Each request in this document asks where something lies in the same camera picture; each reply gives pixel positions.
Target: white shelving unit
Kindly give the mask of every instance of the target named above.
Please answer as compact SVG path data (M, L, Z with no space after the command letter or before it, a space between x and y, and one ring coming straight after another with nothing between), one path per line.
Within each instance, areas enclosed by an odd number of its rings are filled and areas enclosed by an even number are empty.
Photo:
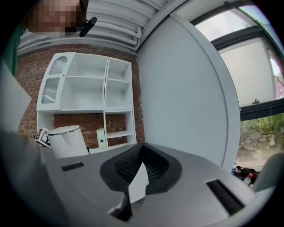
M109 58L105 91L105 109L133 108L131 63Z
M131 63L100 55L55 54L46 70L37 102L37 125L51 130L52 114L126 115L127 130L106 133L136 143ZM114 149L122 145L108 147Z

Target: curved white wall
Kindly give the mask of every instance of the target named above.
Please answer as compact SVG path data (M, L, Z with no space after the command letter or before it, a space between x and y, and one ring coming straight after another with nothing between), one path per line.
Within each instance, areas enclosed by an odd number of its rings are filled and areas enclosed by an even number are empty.
M240 136L232 79L212 44L172 16L138 53L146 142L197 154L230 171Z

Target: black slot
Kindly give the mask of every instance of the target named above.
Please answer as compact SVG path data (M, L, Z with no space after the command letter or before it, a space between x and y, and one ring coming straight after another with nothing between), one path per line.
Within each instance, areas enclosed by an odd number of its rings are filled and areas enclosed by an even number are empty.
M84 164L82 162L77 162L77 163L61 166L61 169L63 170L63 172L66 172L66 171L69 171L69 170L80 168L82 166L84 166Z
M237 197L235 197L219 180L210 181L206 184L230 215L234 215L244 208L244 205Z

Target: white trash can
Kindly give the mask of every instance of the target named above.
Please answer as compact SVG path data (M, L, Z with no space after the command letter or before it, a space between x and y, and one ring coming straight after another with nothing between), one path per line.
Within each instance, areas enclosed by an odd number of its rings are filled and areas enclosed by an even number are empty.
M57 158L89 154L79 125L51 130L48 139Z

